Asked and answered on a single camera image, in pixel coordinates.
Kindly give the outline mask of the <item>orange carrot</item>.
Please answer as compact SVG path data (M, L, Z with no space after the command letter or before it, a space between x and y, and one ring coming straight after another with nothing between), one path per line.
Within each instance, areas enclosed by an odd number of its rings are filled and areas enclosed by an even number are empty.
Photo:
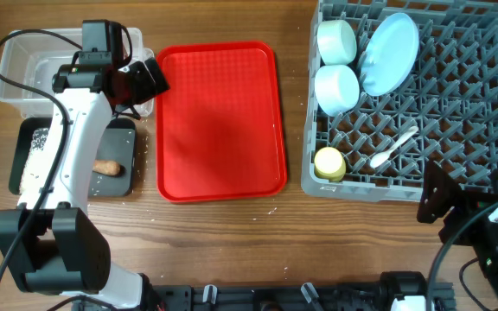
M93 164L93 172L107 175L107 176L119 176L121 175L122 166L115 161L111 160L96 160Z

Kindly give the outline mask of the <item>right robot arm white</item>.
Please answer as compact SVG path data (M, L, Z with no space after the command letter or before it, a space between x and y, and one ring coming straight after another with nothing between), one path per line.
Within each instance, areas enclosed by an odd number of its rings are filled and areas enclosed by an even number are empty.
M476 261L498 300L498 168L489 173L494 191L464 190L434 161L425 164L423 192L417 221L431 224L444 220L438 233L442 246L433 259L425 288L425 309L433 303L438 272L450 248L473 248Z

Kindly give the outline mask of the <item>light blue rice bowl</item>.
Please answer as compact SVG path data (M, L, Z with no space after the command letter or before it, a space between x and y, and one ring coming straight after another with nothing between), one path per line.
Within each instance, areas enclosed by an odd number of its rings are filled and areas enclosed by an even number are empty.
M360 97L359 81L346 65L323 66L316 72L315 95L320 108L335 117L356 106Z

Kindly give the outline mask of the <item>yellow plastic cup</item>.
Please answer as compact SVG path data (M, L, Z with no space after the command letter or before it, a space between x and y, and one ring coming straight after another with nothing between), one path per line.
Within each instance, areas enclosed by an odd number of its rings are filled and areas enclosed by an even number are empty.
M346 163L342 153L332 147L324 147L315 153L315 174L318 178L339 182L346 174Z

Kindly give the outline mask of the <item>light green bowl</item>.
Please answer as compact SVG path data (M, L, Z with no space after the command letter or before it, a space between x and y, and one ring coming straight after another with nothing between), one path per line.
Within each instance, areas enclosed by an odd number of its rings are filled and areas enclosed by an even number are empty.
M347 65L356 57L356 36L344 20L321 22L317 30L317 46L325 65Z

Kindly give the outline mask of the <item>white plastic spoon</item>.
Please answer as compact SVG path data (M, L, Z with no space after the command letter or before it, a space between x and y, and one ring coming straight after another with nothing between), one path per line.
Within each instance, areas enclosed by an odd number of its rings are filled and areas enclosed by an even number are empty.
M375 154L370 159L370 167L378 168L384 162L386 162L391 154L400 146L402 146L406 141L408 141L414 134L418 132L418 126L410 127L406 132L399 136L399 139L391 146L390 149L384 150L378 154Z

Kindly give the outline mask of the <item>white rice pile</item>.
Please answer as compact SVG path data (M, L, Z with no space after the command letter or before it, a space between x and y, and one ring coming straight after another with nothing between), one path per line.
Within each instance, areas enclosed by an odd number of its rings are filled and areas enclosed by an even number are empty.
M39 189L45 183L45 167L47 165L51 166L52 163L52 159L47 160L43 155L48 132L49 128L39 128L32 135L32 141L19 184L19 194L23 194L30 189Z

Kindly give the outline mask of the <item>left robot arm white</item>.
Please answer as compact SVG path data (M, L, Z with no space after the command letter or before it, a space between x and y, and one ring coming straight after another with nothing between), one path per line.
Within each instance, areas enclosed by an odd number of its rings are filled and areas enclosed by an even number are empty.
M110 246L87 215L93 164L114 114L168 90L156 60L127 71L101 62L63 65L54 76L55 111L42 153L43 184L0 210L1 271L22 292L66 295L110 310L162 310L144 274L111 260Z

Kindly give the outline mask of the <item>light blue plate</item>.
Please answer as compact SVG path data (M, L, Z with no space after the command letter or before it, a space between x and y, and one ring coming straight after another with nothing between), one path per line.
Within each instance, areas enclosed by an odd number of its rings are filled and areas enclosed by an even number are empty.
M418 47L416 23L406 13L388 16L375 30L365 50L361 66L365 93L382 96L397 89L412 70Z

